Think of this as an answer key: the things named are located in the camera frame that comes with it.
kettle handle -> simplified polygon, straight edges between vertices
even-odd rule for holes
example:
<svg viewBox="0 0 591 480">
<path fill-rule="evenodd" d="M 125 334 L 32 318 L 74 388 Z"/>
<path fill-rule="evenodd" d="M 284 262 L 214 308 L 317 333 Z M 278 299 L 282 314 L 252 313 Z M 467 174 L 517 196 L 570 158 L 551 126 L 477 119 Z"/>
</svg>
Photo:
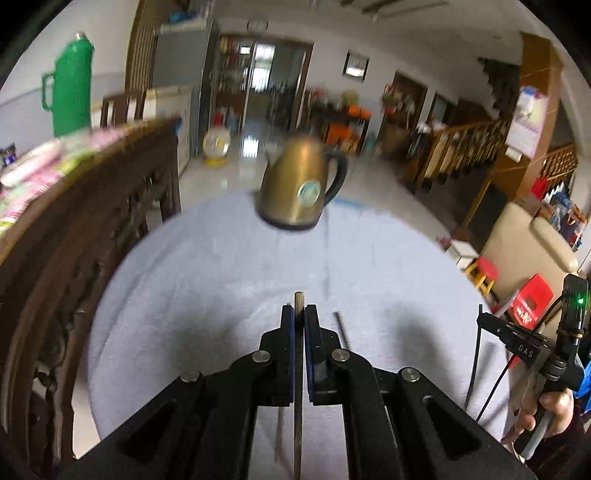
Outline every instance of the kettle handle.
<svg viewBox="0 0 591 480">
<path fill-rule="evenodd" d="M 337 153 L 337 152 L 327 153 L 326 154 L 326 161 L 329 162 L 332 159 L 337 161 L 337 169 L 336 169 L 336 175 L 335 175 L 335 179 L 333 180 L 333 183 L 330 185 L 329 189 L 326 190 L 326 193 L 324 194 L 324 204 L 325 205 L 328 204 L 333 198 L 335 198 L 336 194 L 339 192 L 340 188 L 343 186 L 343 183 L 345 182 L 345 177 L 347 176 L 347 167 L 349 165 L 347 157 L 345 157 L 341 153 Z"/>
</svg>

doorway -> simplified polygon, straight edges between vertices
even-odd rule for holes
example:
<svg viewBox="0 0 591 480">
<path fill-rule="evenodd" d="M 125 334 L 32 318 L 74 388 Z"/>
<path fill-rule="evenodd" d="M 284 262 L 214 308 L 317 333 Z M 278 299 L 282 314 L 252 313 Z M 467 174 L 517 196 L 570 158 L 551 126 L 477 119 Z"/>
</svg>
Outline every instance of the doorway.
<svg viewBox="0 0 591 480">
<path fill-rule="evenodd" d="M 222 50 L 235 54 L 221 76 L 233 85 L 229 91 L 230 82 L 222 82 L 216 106 L 232 107 L 246 135 L 295 129 L 312 48 L 283 38 L 223 35 Z"/>
<path fill-rule="evenodd" d="M 384 112 L 378 141 L 385 155 L 403 157 L 410 134 L 421 115 L 427 87 L 396 72 L 391 91 L 396 102 Z"/>
<path fill-rule="evenodd" d="M 456 105 L 454 103 L 451 103 L 445 97 L 436 93 L 427 120 L 434 119 L 442 124 L 449 125 L 455 108 Z"/>
</svg>

light blue tablecloth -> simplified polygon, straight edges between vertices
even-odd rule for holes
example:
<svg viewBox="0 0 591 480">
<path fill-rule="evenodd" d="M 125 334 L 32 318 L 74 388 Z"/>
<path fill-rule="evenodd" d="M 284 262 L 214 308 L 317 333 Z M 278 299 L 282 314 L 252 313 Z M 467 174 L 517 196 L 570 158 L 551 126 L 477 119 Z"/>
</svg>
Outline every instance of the light blue tablecloth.
<svg viewBox="0 0 591 480">
<path fill-rule="evenodd" d="M 312 231 L 279 231 L 257 218 L 252 196 L 237 194 L 159 227 L 109 284 L 89 340 L 100 436 L 181 371 L 219 371 L 256 350 L 298 290 L 317 305 L 322 326 L 336 330 L 333 312 L 342 312 L 351 348 L 375 367 L 412 365 L 463 404 L 482 299 L 435 243 L 388 213 L 338 202 Z M 472 416 L 505 363 L 502 345 L 483 333 Z M 484 417 L 497 439 L 508 390 L 503 380 Z M 303 424 L 303 478 L 346 478 L 340 407 L 304 400 Z M 260 408 L 251 478 L 291 477 L 293 409 L 284 425 L 287 457 L 279 463 L 276 425 L 277 409 Z"/>
</svg>

picture frame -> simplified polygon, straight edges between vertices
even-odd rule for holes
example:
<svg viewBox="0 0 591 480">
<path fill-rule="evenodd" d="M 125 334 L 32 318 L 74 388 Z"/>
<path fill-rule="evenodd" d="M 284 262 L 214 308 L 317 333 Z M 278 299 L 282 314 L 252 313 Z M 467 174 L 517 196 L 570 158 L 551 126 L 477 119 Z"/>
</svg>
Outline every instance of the picture frame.
<svg viewBox="0 0 591 480">
<path fill-rule="evenodd" d="M 365 75 L 368 72 L 368 65 L 369 57 L 355 53 L 354 51 L 348 51 L 345 66 L 343 67 L 343 75 L 353 80 L 364 82 Z"/>
</svg>

beige sofa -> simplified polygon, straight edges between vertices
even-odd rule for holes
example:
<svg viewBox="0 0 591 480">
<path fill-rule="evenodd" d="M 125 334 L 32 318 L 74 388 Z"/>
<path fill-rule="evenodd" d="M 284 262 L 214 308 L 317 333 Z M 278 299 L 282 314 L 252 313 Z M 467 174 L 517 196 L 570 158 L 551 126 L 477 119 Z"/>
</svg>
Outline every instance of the beige sofa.
<svg viewBox="0 0 591 480">
<path fill-rule="evenodd" d="M 543 218 L 533 218 L 516 203 L 509 202 L 493 227 L 482 250 L 499 273 L 492 291 L 503 300 L 521 288 L 534 274 L 544 277 L 554 301 L 561 293 L 564 277 L 579 269 L 574 253 L 562 236 Z M 560 315 L 544 329 L 556 337 Z"/>
</svg>

